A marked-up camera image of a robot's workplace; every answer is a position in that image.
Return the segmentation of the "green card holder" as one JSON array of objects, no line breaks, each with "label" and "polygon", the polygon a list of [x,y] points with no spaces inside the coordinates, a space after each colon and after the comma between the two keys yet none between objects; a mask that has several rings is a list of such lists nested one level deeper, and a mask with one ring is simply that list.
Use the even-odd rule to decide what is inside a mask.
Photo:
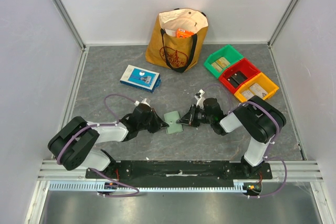
[{"label": "green card holder", "polygon": [[169,126],[166,128],[166,134],[174,134],[183,132],[183,126],[178,124],[176,121],[180,118],[178,111],[172,111],[164,114],[164,122]]}]

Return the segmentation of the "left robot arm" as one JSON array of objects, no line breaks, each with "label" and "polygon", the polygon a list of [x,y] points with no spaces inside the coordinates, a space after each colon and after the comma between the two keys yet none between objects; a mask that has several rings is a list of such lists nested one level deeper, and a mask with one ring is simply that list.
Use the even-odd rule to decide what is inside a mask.
[{"label": "left robot arm", "polygon": [[126,142],[141,131],[156,133],[170,125],[147,102],[139,103],[132,113],[110,123],[94,123],[77,116],[70,120],[48,143],[57,164],[66,170],[80,166],[96,169],[104,178],[115,174],[115,160],[104,150],[94,148],[105,142]]}]

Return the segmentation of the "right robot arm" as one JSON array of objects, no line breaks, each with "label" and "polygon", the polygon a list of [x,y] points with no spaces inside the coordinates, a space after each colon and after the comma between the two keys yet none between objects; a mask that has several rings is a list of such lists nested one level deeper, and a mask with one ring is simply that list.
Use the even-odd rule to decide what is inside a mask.
[{"label": "right robot arm", "polygon": [[191,105],[176,123],[191,127],[209,124],[218,135],[226,135],[243,127],[250,135],[250,142],[241,158],[240,172],[251,179],[259,173],[268,158],[271,140],[278,136],[287,121],[279,110],[254,95],[227,114],[222,111],[216,98],[202,99],[202,105]]}]

